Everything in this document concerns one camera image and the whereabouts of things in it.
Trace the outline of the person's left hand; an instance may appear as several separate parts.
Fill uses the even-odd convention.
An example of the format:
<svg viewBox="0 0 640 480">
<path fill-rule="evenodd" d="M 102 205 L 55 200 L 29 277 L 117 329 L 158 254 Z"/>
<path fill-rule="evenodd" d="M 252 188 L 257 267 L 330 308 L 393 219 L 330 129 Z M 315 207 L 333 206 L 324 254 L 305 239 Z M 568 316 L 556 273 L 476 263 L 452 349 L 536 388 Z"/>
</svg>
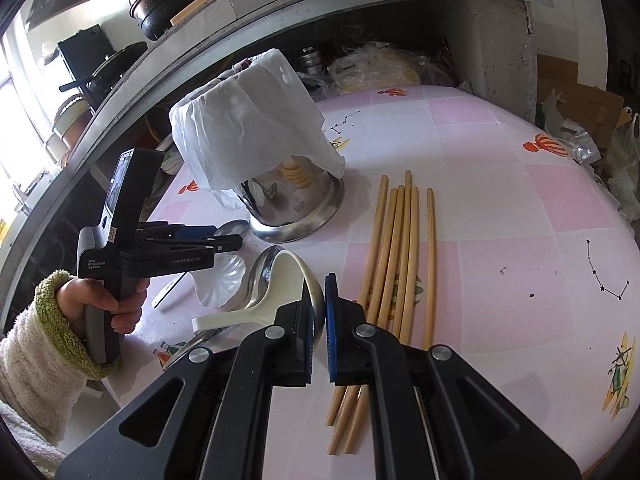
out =
<svg viewBox="0 0 640 480">
<path fill-rule="evenodd" d="M 142 278 L 131 296 L 116 300 L 101 282 L 90 278 L 73 278 L 55 293 L 55 300 L 62 315 L 70 323 L 70 329 L 80 338 L 86 336 L 87 306 L 111 313 L 112 329 L 126 335 L 134 331 L 142 317 L 142 306 L 148 296 L 149 284 L 148 278 Z"/>
</svg>

